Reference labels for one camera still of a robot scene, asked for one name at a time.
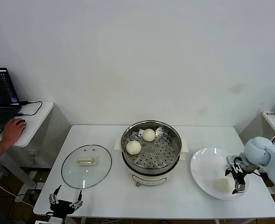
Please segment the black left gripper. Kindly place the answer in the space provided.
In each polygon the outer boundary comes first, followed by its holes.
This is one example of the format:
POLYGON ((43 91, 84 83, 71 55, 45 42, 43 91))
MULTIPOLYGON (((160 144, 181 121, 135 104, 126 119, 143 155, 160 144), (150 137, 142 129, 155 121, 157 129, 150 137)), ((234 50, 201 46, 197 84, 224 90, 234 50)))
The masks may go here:
POLYGON ((52 194, 49 195, 50 209, 53 211, 53 216, 67 216, 73 214, 75 209, 80 208, 83 204, 82 201, 82 190, 80 190, 78 199, 75 203, 60 200, 57 198, 57 194, 62 185, 59 185, 58 188, 54 190, 52 194))

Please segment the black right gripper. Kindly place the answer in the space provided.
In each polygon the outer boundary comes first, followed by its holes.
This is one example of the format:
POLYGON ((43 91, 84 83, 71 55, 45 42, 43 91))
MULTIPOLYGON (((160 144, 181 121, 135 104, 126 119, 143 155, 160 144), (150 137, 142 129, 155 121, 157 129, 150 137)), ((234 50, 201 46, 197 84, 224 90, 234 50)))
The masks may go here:
POLYGON ((225 175, 229 174, 231 174, 236 181, 232 194, 243 193, 245 190, 246 182, 244 177, 246 176, 246 173, 241 169, 239 164, 229 164, 226 166, 225 175))

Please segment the person bare hand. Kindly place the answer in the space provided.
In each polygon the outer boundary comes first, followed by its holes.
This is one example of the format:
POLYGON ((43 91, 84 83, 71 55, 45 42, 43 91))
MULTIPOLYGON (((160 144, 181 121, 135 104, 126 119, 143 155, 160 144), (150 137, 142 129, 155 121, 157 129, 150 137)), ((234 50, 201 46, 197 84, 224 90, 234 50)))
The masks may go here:
POLYGON ((18 141, 26 126, 27 123, 24 119, 19 118, 9 120, 4 127, 1 140, 1 143, 6 150, 18 141))

